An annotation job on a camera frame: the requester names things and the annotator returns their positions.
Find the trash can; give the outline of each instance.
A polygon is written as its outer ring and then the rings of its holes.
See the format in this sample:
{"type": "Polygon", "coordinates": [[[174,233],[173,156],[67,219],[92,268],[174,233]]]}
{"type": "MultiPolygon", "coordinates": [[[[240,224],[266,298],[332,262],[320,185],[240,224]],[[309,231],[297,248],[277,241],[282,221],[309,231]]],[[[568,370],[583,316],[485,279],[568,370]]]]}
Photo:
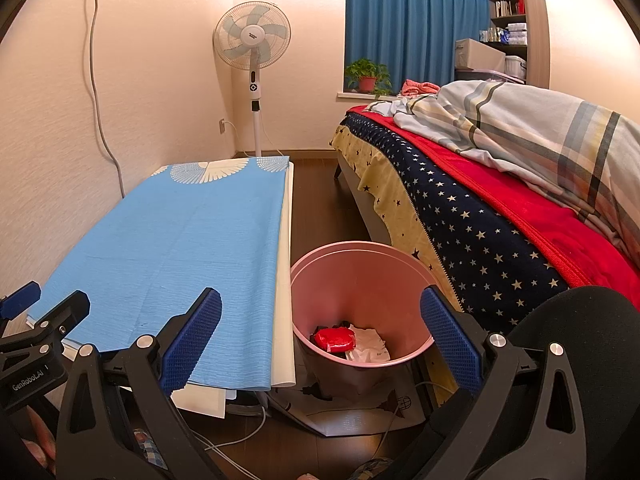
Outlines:
{"type": "Polygon", "coordinates": [[[373,242],[340,242],[300,258],[291,269],[293,330],[322,393],[357,400],[384,381],[391,367],[431,346],[433,337],[420,316],[420,295],[434,283],[416,258],[373,242]],[[347,361],[310,341],[316,327],[343,320],[374,328],[391,361],[347,361]]]}

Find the blue gripper pad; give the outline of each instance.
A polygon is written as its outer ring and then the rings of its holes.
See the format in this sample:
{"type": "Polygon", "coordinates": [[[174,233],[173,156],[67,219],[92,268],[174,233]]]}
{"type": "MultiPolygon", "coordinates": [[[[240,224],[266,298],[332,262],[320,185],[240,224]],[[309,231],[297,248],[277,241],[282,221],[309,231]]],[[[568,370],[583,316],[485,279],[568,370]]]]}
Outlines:
{"type": "Polygon", "coordinates": [[[222,317],[222,298],[211,289],[162,358],[160,387],[169,397],[184,388],[222,317]]]}
{"type": "Polygon", "coordinates": [[[445,301],[434,288],[425,288],[420,297],[420,315],[458,386],[475,396],[482,387],[482,359],[445,301]]]}
{"type": "Polygon", "coordinates": [[[0,319],[15,319],[40,299],[40,285],[29,282],[0,301],[0,319]]]}

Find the blue curtain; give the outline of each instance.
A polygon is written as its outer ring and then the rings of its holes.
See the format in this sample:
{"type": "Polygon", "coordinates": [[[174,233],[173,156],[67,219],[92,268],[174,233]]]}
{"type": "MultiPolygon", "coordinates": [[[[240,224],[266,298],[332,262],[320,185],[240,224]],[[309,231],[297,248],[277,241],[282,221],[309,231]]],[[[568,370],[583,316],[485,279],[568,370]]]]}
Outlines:
{"type": "Polygon", "coordinates": [[[489,0],[347,0],[345,66],[366,57],[405,79],[453,81],[456,40],[489,28],[489,0]]]}

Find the finger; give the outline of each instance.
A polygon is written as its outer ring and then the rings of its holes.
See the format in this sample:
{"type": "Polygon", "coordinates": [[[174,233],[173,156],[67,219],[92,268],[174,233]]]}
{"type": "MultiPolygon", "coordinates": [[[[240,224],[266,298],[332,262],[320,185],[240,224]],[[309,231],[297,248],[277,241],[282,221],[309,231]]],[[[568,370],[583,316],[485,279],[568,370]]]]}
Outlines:
{"type": "Polygon", "coordinates": [[[24,445],[27,447],[29,452],[33,455],[33,457],[38,461],[38,463],[42,467],[47,466],[47,455],[45,455],[44,451],[38,444],[32,442],[31,440],[22,440],[24,445]]]}
{"type": "Polygon", "coordinates": [[[27,413],[29,413],[29,418],[31,419],[31,425],[33,426],[34,431],[36,432],[36,437],[38,439],[38,443],[42,450],[49,456],[52,460],[56,459],[56,441],[53,438],[53,435],[49,431],[49,428],[44,423],[44,421],[40,418],[31,406],[27,406],[27,413]]]}

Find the fan blade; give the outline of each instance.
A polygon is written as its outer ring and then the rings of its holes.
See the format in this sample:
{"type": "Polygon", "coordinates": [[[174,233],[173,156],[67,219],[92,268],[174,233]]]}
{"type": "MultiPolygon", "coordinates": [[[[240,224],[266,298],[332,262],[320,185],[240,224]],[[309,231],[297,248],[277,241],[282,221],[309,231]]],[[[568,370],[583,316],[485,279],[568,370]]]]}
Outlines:
{"type": "Polygon", "coordinates": [[[225,18],[225,21],[222,24],[222,28],[224,28],[230,36],[240,39],[240,32],[242,32],[242,29],[238,27],[231,16],[227,16],[225,18]]]}
{"type": "Polygon", "coordinates": [[[269,43],[263,41],[258,47],[258,63],[266,63],[271,59],[271,47],[269,43]]]}
{"type": "Polygon", "coordinates": [[[267,10],[270,10],[270,7],[265,7],[264,5],[256,5],[247,17],[246,24],[256,25],[258,23],[258,20],[260,20],[260,18],[265,12],[267,12],[267,10]]]}
{"type": "Polygon", "coordinates": [[[244,54],[246,54],[247,52],[249,52],[249,47],[248,46],[244,46],[244,45],[238,45],[235,48],[228,48],[226,50],[223,50],[222,52],[225,54],[225,56],[227,56],[229,59],[237,59],[240,56],[244,56],[244,54]]]}
{"type": "Polygon", "coordinates": [[[279,25],[277,23],[267,23],[262,26],[265,34],[275,34],[276,36],[280,36],[281,38],[287,37],[287,27],[284,25],[279,25]]]}

